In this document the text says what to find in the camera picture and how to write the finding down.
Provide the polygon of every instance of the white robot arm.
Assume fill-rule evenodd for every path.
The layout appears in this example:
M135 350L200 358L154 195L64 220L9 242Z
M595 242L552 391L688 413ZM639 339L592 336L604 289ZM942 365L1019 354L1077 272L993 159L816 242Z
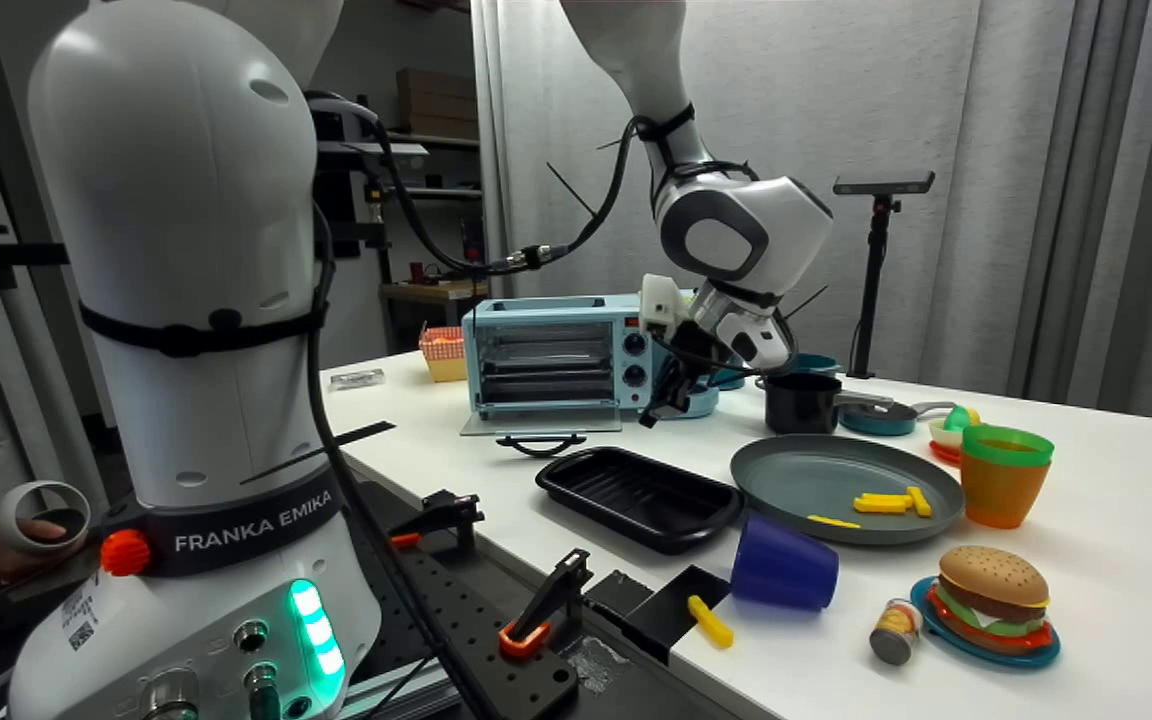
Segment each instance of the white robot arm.
M563 0L582 53L646 124L639 136L665 257L708 279L690 324L744 367L770 373L791 354L779 298L816 261L833 212L798 181L755 181L705 150L680 71L682 8L688 0Z
M339 0L111 0L29 121L123 434L131 527L20 648L12 720L327 715L380 631L307 391L316 130Z

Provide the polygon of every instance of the green cup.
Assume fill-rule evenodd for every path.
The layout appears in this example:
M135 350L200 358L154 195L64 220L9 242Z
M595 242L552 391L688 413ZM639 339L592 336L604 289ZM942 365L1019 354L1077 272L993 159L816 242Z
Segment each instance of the green cup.
M966 422L961 467L966 521L1019 527L1047 478L1053 454L1055 444L1037 430Z

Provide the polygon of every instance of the orange cup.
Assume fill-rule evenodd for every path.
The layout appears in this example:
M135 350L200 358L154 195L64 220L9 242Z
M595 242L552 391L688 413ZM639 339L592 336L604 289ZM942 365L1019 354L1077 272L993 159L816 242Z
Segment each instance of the orange cup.
M965 501L966 521L1019 527L1039 495L1055 444L1019 427L970 422L965 430Z
M434 384L465 379L465 336L459 329L425 329L421 354Z

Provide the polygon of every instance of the blue cup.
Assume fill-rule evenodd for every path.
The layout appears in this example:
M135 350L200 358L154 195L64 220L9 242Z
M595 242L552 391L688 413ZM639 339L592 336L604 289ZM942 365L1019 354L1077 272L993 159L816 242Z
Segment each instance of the blue cup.
M807 537L748 512L736 546L731 592L797 610L826 608L838 582L838 556Z

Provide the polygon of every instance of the baking tray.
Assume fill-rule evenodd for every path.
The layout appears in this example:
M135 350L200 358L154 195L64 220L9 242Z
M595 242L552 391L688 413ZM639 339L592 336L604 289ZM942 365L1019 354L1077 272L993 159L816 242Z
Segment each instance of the baking tray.
M623 446L558 454L534 476L534 482L552 501L654 553L697 546L739 512L736 488Z
M909 451L842 434L775 434L731 454L744 503L763 509L803 537L855 546L928 543L965 521L961 482ZM918 482L932 514L858 514L858 490Z

